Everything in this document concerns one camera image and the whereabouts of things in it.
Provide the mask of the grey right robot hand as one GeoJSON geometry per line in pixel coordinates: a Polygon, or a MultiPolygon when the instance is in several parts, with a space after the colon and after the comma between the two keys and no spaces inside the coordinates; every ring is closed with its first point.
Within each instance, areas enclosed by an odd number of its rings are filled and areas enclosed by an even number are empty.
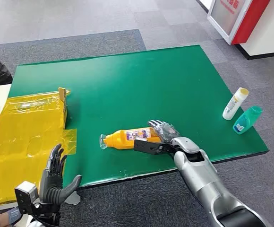
{"type": "Polygon", "coordinates": [[[152,127],[162,142],[169,143],[172,139],[180,137],[180,134],[172,124],[160,120],[150,120],[147,123],[152,127]]]}

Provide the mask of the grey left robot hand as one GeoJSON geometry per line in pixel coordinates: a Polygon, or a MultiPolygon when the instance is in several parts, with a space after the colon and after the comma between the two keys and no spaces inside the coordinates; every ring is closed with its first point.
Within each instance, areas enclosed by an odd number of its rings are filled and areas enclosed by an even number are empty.
{"type": "Polygon", "coordinates": [[[57,144],[51,151],[41,178],[39,189],[41,202],[60,205],[79,187],[82,175],[76,175],[65,188],[63,186],[63,167],[67,158],[67,155],[62,156],[63,151],[61,144],[57,144]]]}

